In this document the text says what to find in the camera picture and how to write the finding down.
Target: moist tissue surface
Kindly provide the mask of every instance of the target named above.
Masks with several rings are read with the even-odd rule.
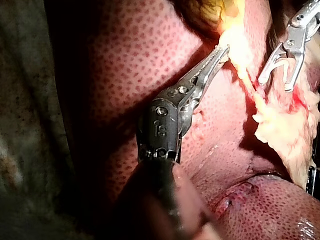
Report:
[[[244,27],[238,36],[244,37],[251,49],[246,59],[252,61],[248,73],[253,78],[258,75],[266,53],[271,12],[266,0],[246,0],[244,3]],[[46,155],[50,153],[48,146],[51,149],[51,146],[58,145],[58,149],[63,150],[67,145],[64,131],[60,131],[55,120],[61,121],[59,111],[52,109],[59,105],[57,100],[52,100],[55,96],[52,57],[44,54],[50,52],[50,44],[43,6],[40,2],[34,4],[35,7],[29,8],[31,5],[20,1],[1,3],[4,11],[0,14],[2,29],[8,36],[2,49],[11,49],[4,55],[1,66],[8,70],[7,64],[10,63],[14,69],[22,69],[24,74],[15,75],[13,73],[20,71],[8,70],[5,74],[8,77],[1,81],[4,85],[0,88],[3,91],[1,96],[7,96],[1,98],[4,106],[0,111],[1,120],[5,123],[1,124],[1,137],[5,139],[1,150],[9,156],[1,159],[1,163],[5,163],[1,169],[7,185],[7,188],[2,188],[2,196],[10,206],[17,202],[17,207],[6,208],[7,215],[15,216],[12,213],[18,212],[19,217],[5,217],[0,224],[11,237],[15,230],[7,226],[24,226],[31,222],[33,226],[38,224],[38,231],[29,234],[36,234],[41,233],[41,229],[47,232],[45,221],[38,218],[45,216],[50,229],[61,230],[53,232],[59,232],[62,239],[85,238],[71,231],[72,221],[54,214],[55,204],[51,204],[65,186],[63,183],[68,183],[72,171],[66,165],[57,167],[53,164],[65,163],[68,151],[62,156]],[[134,132],[135,118],[141,107],[203,58],[214,42],[203,41],[187,28],[166,0],[64,1],[63,4],[45,1],[45,4],[55,56],[56,85],[69,147],[82,192],[88,198],[85,206],[95,213],[95,218],[88,219],[98,223],[100,217],[107,216],[137,165]],[[16,8],[23,10],[19,11],[23,13],[21,17],[12,11]],[[29,9],[42,10],[30,14]],[[39,24],[31,24],[24,19],[43,23],[41,33],[44,36],[39,44],[35,44],[37,41],[33,37],[37,39],[40,31],[34,31],[32,27]],[[43,46],[45,50],[39,51],[40,60],[35,61],[37,58],[32,57],[32,61],[30,46],[39,50],[43,42],[46,44]],[[305,74],[314,91],[319,85],[319,65],[310,55],[308,58]],[[37,67],[35,73],[30,71],[32,66]],[[47,70],[44,71],[46,74],[39,76],[45,84],[35,77],[36,73],[42,73],[41,70]],[[21,88],[11,87],[16,92],[9,94],[5,89],[7,86],[20,86],[16,83],[20,83]],[[22,98],[22,104],[19,99],[24,93],[27,94]],[[53,93],[53,97],[43,93]],[[38,104],[29,104],[28,99]],[[23,105],[21,112],[14,111],[20,104]],[[38,113],[42,111],[46,113],[47,121],[38,120],[37,116],[42,116]],[[320,219],[315,214],[320,211],[318,201],[278,177],[256,176],[247,180],[259,172],[282,172],[284,169],[278,154],[257,140],[255,131],[258,124],[251,117],[254,114],[254,102],[244,91],[236,70],[226,64],[193,114],[192,127],[183,139],[182,167],[225,226],[230,239],[316,239],[320,234]],[[25,124],[26,116],[29,116],[28,125],[21,125]],[[55,127],[59,130],[53,135],[44,129]],[[48,135],[59,144],[46,143],[44,139]],[[67,188],[66,192],[72,193],[73,189]],[[79,198],[71,201],[67,209],[78,202]]]

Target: metal screw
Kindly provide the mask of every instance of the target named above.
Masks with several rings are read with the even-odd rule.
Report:
[[[188,91],[188,88],[186,86],[180,86],[179,87],[179,93],[181,94],[187,94],[189,91]]]
[[[288,40],[286,43],[287,43],[289,46],[293,46],[293,45],[296,44],[295,40],[293,40],[293,39]]]
[[[156,156],[157,157],[163,157],[163,156],[165,156],[166,155],[166,151],[164,150],[164,149],[158,149],[157,151],[156,151]]]
[[[302,14],[300,14],[300,15],[298,15],[297,17],[296,17],[296,19],[298,20],[298,21],[301,21],[301,19],[303,19],[305,16],[303,16]]]
[[[165,116],[168,114],[168,110],[163,106],[158,106],[156,109],[156,114],[159,116]]]

